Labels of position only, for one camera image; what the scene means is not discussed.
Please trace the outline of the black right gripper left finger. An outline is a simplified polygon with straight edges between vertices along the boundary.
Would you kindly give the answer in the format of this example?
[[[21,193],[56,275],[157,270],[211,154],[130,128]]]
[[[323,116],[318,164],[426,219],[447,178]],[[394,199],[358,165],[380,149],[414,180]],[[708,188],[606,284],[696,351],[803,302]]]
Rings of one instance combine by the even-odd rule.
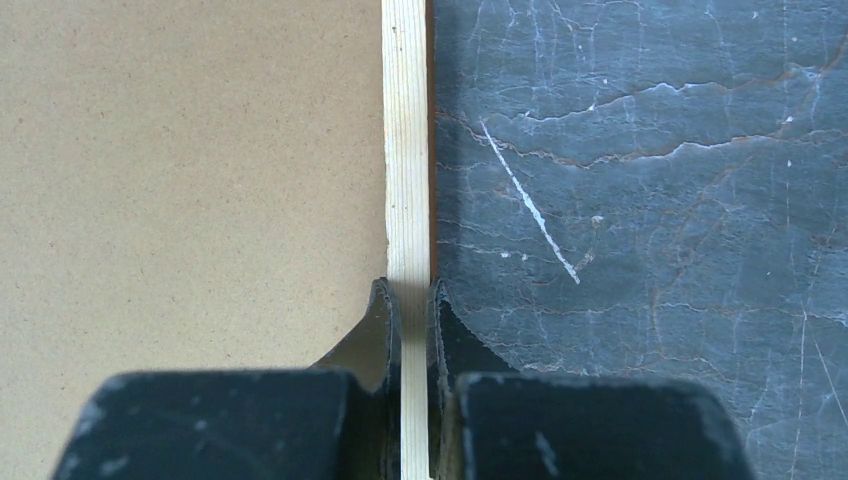
[[[306,368],[132,371],[83,405],[57,479],[396,479],[399,311],[388,281]]]

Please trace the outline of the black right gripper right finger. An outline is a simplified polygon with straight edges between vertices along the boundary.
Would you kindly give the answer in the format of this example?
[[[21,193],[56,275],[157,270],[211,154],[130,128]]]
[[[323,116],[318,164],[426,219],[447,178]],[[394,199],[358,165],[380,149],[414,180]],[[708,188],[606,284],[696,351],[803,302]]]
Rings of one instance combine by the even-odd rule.
[[[438,479],[751,479],[722,402],[693,382],[519,372],[428,299]]]

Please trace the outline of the brown backing board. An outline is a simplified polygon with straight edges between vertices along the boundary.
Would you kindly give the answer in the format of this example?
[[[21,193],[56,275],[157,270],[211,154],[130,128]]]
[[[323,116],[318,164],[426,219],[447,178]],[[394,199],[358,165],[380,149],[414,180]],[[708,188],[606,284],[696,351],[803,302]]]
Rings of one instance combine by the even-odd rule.
[[[385,272],[376,1],[1,5],[1,475],[130,370],[321,357]]]

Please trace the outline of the wooden picture frame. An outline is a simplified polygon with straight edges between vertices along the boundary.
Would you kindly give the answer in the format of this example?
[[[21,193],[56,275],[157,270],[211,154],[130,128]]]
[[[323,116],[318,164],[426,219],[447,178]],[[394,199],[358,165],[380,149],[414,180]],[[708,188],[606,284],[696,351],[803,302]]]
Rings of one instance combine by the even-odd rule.
[[[400,318],[400,476],[427,479],[431,281],[426,4],[381,4],[387,278]]]

